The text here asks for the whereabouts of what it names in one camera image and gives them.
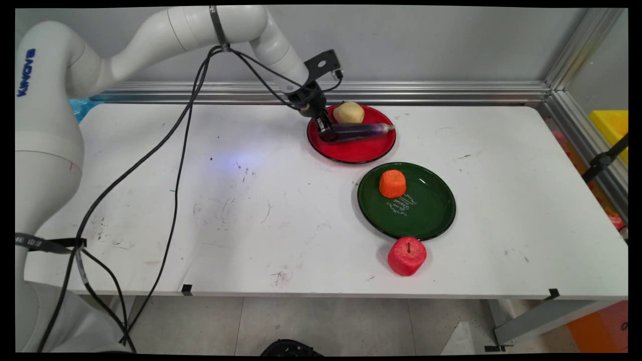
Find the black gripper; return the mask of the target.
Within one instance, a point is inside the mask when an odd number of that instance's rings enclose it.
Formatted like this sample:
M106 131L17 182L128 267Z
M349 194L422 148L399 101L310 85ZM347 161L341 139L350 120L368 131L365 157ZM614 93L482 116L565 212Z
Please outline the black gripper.
M316 119L321 141L336 141L337 135L327 109L327 99L317 82L309 82L305 87L288 93L287 100L298 109L301 116Z

